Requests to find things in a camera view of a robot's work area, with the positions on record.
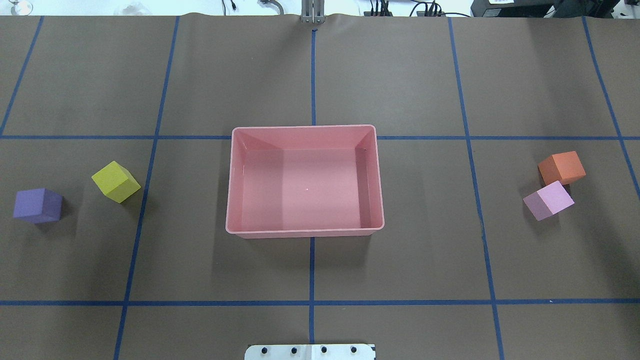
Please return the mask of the pink plastic bin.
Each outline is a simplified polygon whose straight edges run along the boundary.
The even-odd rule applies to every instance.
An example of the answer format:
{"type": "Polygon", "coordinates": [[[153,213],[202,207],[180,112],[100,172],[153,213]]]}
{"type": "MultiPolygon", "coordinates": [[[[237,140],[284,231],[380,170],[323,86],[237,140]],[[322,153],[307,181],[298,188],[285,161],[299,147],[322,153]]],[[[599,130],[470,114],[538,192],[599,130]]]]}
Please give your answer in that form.
{"type": "Polygon", "coordinates": [[[228,233],[356,237],[385,227],[374,125],[236,127],[230,140],[228,233]]]}

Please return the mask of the light pink foam block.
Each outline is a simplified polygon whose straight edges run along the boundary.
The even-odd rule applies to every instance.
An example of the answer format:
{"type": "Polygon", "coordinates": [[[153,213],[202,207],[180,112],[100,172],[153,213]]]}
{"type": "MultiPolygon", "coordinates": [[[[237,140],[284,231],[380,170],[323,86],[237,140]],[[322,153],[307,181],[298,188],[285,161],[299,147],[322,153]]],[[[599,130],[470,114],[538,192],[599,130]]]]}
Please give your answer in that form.
{"type": "Polygon", "coordinates": [[[552,182],[523,198],[523,202],[537,221],[566,210],[575,201],[560,181],[552,182]]]}

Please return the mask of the metal clamp bracket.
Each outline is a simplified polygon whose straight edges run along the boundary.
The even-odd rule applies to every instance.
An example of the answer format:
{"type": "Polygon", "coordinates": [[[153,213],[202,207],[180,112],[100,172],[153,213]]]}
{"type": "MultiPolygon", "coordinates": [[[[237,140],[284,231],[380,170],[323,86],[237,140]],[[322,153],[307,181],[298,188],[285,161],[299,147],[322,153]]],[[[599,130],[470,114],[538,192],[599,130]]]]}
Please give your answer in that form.
{"type": "Polygon", "coordinates": [[[324,0],[302,0],[301,22],[304,24],[322,24],[325,22],[324,0]]]}

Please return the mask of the yellow foam block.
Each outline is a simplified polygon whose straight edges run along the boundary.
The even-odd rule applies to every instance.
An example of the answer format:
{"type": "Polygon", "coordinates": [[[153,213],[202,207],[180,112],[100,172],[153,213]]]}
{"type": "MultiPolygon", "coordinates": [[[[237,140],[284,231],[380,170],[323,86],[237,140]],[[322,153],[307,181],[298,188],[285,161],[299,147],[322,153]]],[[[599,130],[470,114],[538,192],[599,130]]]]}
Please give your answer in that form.
{"type": "Polygon", "coordinates": [[[119,204],[142,188],[130,171],[116,161],[94,173],[91,179],[106,198],[119,204]]]}

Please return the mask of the orange foam block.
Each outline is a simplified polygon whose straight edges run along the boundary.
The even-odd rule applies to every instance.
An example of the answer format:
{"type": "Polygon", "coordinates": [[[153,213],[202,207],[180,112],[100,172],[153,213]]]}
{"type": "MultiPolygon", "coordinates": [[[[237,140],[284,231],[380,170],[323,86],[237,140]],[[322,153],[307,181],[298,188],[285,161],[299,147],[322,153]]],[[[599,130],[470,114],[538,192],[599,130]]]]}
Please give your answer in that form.
{"type": "Polygon", "coordinates": [[[554,182],[569,185],[586,176],[585,168],[576,151],[553,153],[537,165],[545,186],[554,182]]]}

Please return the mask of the purple foam block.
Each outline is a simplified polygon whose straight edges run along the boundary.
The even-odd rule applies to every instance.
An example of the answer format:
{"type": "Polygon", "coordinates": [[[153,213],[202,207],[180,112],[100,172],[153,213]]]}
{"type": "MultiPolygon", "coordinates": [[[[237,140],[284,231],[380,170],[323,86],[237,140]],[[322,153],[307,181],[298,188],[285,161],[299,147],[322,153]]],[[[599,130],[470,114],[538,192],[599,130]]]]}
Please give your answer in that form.
{"type": "Polygon", "coordinates": [[[45,187],[21,190],[14,199],[13,218],[31,224],[52,223],[61,219],[63,197],[45,187]]]}

